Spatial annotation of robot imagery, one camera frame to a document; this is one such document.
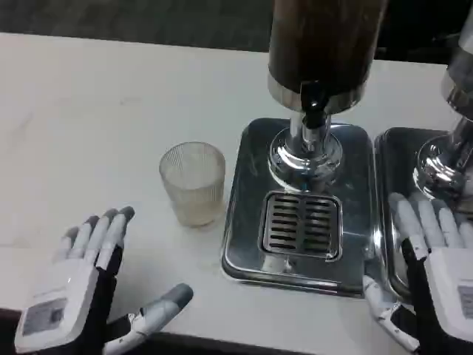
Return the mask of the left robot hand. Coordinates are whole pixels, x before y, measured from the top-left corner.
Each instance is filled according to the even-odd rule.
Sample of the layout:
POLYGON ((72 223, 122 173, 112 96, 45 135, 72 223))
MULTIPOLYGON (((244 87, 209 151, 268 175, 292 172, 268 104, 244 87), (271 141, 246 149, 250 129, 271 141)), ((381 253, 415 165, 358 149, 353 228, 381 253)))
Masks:
POLYGON ((21 312, 17 354, 126 354, 168 325, 192 300, 180 283, 151 303, 108 321, 131 206, 93 215, 73 227, 21 312))

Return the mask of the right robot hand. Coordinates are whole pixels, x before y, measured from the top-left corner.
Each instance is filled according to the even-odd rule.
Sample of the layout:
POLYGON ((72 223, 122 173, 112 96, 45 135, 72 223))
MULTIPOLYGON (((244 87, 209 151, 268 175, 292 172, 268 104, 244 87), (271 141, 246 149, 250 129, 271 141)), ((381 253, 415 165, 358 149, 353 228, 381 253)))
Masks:
POLYGON ((388 197, 400 234, 410 304, 363 278, 372 318, 410 354, 472 353, 472 222, 442 200, 388 197))

